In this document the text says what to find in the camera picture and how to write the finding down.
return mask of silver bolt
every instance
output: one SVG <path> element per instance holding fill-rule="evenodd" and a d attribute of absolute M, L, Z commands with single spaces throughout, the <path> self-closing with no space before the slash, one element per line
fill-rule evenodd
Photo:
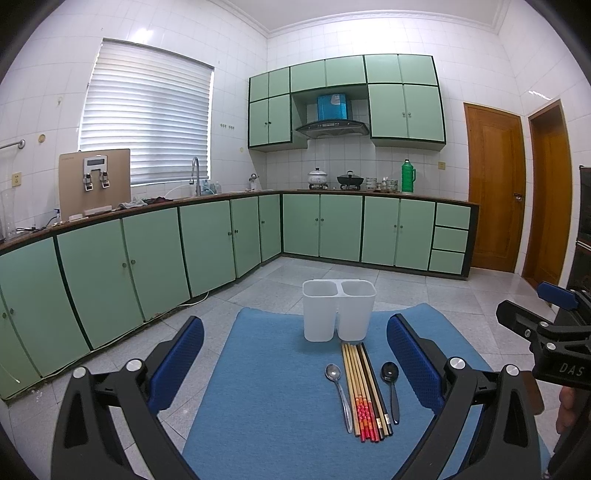
<path fill-rule="evenodd" d="M 86 368 L 84 367 L 78 367 L 76 369 L 74 369 L 74 373 L 72 373 L 72 376 L 74 378 L 82 378 L 86 375 Z"/>
<path fill-rule="evenodd" d="M 142 361 L 141 360 L 130 360 L 125 365 L 125 368 L 130 372 L 137 372 L 140 368 L 142 368 Z"/>
<path fill-rule="evenodd" d="M 449 364 L 456 370 L 461 370 L 466 366 L 466 362 L 456 356 L 449 361 Z"/>
<path fill-rule="evenodd" d="M 507 370 L 507 373 L 512 377 L 519 375 L 519 368 L 517 368 L 515 365 L 507 365 L 505 370 Z"/>

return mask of green thermos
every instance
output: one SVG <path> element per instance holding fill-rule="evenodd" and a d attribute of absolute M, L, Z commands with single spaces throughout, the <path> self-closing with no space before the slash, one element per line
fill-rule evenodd
<path fill-rule="evenodd" d="M 417 170 L 409 160 L 402 164 L 402 192 L 414 192 L 414 181 L 417 179 Z"/>

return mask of bundle of chopsticks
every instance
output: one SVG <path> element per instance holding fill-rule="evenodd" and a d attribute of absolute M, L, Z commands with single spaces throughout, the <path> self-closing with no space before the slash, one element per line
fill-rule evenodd
<path fill-rule="evenodd" d="M 355 436 L 362 442 L 384 440 L 392 435 L 392 426 L 365 344 L 341 343 L 341 348 Z"/>

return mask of white blind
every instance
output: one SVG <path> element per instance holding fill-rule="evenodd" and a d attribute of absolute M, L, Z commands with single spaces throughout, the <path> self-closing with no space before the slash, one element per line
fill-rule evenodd
<path fill-rule="evenodd" d="M 90 79 L 80 149 L 131 149 L 131 184 L 209 178 L 213 69 L 173 53 L 104 40 Z"/>

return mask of electrical socket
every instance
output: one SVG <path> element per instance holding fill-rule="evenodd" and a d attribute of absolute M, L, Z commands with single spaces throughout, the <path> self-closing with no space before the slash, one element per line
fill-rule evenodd
<path fill-rule="evenodd" d="M 18 187 L 20 184 L 22 184 L 22 173 L 21 172 L 13 173 L 12 174 L 12 186 Z"/>

